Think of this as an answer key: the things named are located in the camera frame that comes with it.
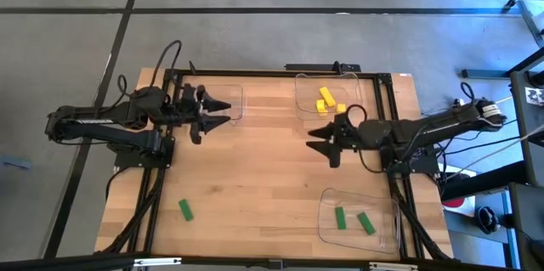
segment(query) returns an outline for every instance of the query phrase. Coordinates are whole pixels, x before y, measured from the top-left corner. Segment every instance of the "wooden table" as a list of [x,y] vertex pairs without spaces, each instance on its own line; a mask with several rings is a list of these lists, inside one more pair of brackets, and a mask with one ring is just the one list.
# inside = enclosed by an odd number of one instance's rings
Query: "wooden table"
[[[151,69],[143,69],[138,87],[149,85]],[[157,79],[162,79],[160,71]],[[393,74],[400,118],[420,116],[413,79]],[[185,76],[196,84],[243,87],[245,109],[235,124],[225,124],[189,140],[188,128],[174,128],[173,164],[167,171],[156,223],[152,254],[200,257],[281,257],[310,259],[398,260],[385,254],[320,240],[317,212],[324,189],[389,198],[385,174],[368,172],[355,153],[344,151],[342,165],[307,148],[309,129],[326,121],[302,121],[295,111],[295,79],[266,77]],[[359,80],[362,105],[377,118],[372,82]],[[385,89],[382,95],[387,96]],[[379,155],[364,152],[369,167],[379,168]],[[119,175],[111,184],[96,250],[108,246],[133,215],[142,169]],[[417,216],[442,251],[452,256],[439,193],[426,176],[412,174]],[[185,222],[178,201],[187,199],[195,219]],[[138,240],[142,248],[146,219]],[[411,232],[405,230],[409,253]]]

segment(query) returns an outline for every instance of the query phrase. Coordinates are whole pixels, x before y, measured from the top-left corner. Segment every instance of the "yellow cube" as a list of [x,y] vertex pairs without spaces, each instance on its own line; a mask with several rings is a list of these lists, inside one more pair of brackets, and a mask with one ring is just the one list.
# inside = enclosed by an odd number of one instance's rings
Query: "yellow cube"
[[319,113],[320,116],[326,116],[328,112],[325,108],[325,100],[323,99],[317,100],[315,102],[315,106],[317,107],[317,112]]
[[338,104],[337,105],[337,113],[344,113],[346,111],[346,105],[345,104]]
[[328,88],[326,87],[320,88],[320,94],[321,94],[321,97],[323,97],[323,99],[325,100],[325,103],[329,107],[333,107],[334,105],[337,104],[336,101],[334,101],[334,98],[332,97],[331,92],[329,92]]

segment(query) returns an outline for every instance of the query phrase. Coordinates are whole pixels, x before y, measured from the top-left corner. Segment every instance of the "gray floor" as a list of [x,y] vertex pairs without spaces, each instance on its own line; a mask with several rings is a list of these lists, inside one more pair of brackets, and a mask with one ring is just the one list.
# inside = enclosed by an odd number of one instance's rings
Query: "gray floor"
[[[418,7],[500,8],[507,0],[137,0],[138,7]],[[7,6],[124,6],[126,0],[0,0]],[[0,174],[0,261],[39,257],[53,209],[76,148],[47,141],[45,115],[63,104],[89,105],[104,72],[119,25],[116,15],[0,15],[0,153],[24,157],[29,172]],[[365,71],[408,72],[416,79],[423,112],[462,97],[458,71],[507,69],[537,50],[520,16],[409,15],[139,15],[130,20],[114,72],[129,86],[139,69],[153,66],[173,39],[184,42],[178,68],[188,60],[198,68],[281,69],[286,63],[361,64]],[[502,99],[507,82],[471,81],[478,97]],[[106,103],[117,96],[110,85]],[[512,102],[501,104],[515,118]],[[516,134],[515,124],[451,150]],[[455,155],[448,162],[467,165],[499,145]],[[480,162],[484,172],[521,158],[519,147]],[[104,208],[104,187],[113,154],[93,147],[59,254],[88,254]],[[501,245],[451,236],[456,256],[466,262],[502,264],[482,251]]]

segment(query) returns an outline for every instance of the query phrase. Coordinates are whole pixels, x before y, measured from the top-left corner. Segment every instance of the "green rectangular block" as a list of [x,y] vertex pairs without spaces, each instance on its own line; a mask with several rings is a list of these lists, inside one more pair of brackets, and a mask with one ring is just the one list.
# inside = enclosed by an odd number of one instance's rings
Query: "green rectangular block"
[[178,202],[179,207],[181,208],[181,212],[184,214],[185,221],[191,221],[193,220],[193,212],[189,208],[189,202],[187,202],[186,199],[181,200]]
[[346,216],[343,214],[343,207],[336,207],[334,212],[337,214],[338,229],[346,229]]
[[371,220],[366,216],[364,212],[360,213],[359,216],[359,222],[365,229],[366,233],[368,234],[374,234],[376,233],[376,230],[374,229],[374,226],[371,223]]

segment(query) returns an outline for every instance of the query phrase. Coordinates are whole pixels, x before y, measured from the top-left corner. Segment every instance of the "clear plastic container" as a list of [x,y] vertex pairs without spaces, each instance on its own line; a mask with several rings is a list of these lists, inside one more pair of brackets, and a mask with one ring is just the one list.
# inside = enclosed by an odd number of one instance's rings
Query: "clear plastic container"
[[[346,229],[338,229],[335,208],[341,206]],[[364,212],[376,230],[368,234],[360,220]],[[399,206],[391,198],[375,198],[335,189],[321,194],[318,234],[326,243],[394,254],[399,251]]]
[[298,74],[295,76],[295,99],[297,103],[297,116],[302,120],[328,120],[337,114],[337,108],[326,107],[327,114],[321,115],[317,111],[316,101],[323,99],[320,88],[327,88],[336,104],[361,104],[361,91],[359,78],[354,73],[347,72],[340,76],[307,76]]
[[205,85],[205,87],[210,97],[230,104],[230,109],[206,114],[210,116],[229,116],[229,123],[235,125],[243,117],[246,108],[244,88],[235,84]]

